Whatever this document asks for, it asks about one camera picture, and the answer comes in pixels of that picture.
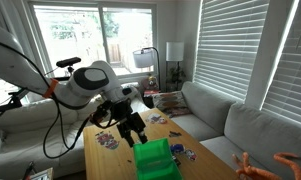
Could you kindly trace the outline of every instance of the coffee table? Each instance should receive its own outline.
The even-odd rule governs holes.
[[[157,113],[167,119],[167,124],[151,124],[145,122],[145,133],[148,140],[168,138],[169,144],[183,144],[186,149],[191,149],[197,154],[197,159],[191,161],[186,155],[177,155],[181,162],[178,166],[184,179],[237,179],[236,173],[217,156],[192,138],[187,132],[170,120],[158,109],[151,109],[140,113],[143,120],[152,114]],[[114,149],[107,149],[95,141],[95,135],[101,131],[110,132],[115,140],[120,141],[119,146]],[[182,136],[169,137],[169,131],[180,132]],[[108,129],[100,129],[96,126],[86,127],[83,131],[84,152],[86,162],[86,174],[88,180],[96,179],[137,179],[134,163],[133,148],[130,148],[125,139],[120,137],[116,126]]]

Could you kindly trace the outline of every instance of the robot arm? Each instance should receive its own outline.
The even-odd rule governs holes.
[[[83,108],[100,93],[112,102],[126,98],[114,71],[105,61],[96,61],[89,67],[78,69],[66,84],[62,84],[41,77],[20,54],[23,50],[17,39],[0,28],[0,78],[5,81],[40,95],[47,93],[47,84],[55,86],[53,92],[58,100],[70,109]]]
[[[128,140],[130,146],[133,144],[130,130],[136,131],[143,143],[147,141],[143,121],[138,114],[131,114],[130,100],[124,95],[117,76],[107,62],[95,61],[89,67],[80,68],[63,84],[39,74],[26,59],[16,38],[0,28],[0,78],[45,97],[51,97],[54,93],[53,97],[70,109],[81,109],[95,95],[101,94],[107,100],[106,104],[98,107],[90,121],[98,125],[106,111],[111,110],[112,118],[120,122],[118,129],[121,136]]]

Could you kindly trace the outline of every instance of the plastic item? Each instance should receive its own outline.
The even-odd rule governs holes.
[[[167,138],[134,144],[133,150],[138,180],[183,179],[172,159]]]

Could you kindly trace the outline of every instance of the white couch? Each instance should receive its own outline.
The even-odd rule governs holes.
[[[185,82],[182,94],[193,114],[172,120],[200,143],[238,169],[231,158],[244,151],[251,164],[274,172],[283,179],[294,179],[292,170],[275,161],[277,152],[292,152],[301,157],[301,124],[276,118],[244,104],[235,103],[216,91]],[[301,166],[301,159],[295,159]]]
[[[131,98],[134,112],[148,109],[143,104],[140,94]],[[73,143],[82,122],[99,104],[100,101],[94,100],[80,110],[70,110],[61,106],[64,134],[69,146]],[[43,139],[56,114],[54,102],[43,100],[7,111],[0,118],[0,129],[6,133],[0,152],[0,179],[21,179],[30,161],[35,162],[37,171],[53,167],[55,178],[85,169],[82,135],[75,148],[64,156],[56,159],[45,157]],[[60,128],[58,121],[48,137],[46,150],[50,156],[60,155],[66,150]]]

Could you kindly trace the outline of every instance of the lamp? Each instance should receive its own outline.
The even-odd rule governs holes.
[[[183,61],[183,51],[184,51],[184,43],[183,42],[167,42],[167,61],[175,61],[177,63],[177,90],[179,84],[179,71],[180,66],[179,62]]]
[[[155,55],[153,51],[156,51],[156,59],[158,65],[158,84],[160,87],[160,68],[159,68],[159,53],[154,47],[142,48],[133,52],[134,63],[137,68],[145,68],[154,65]]]

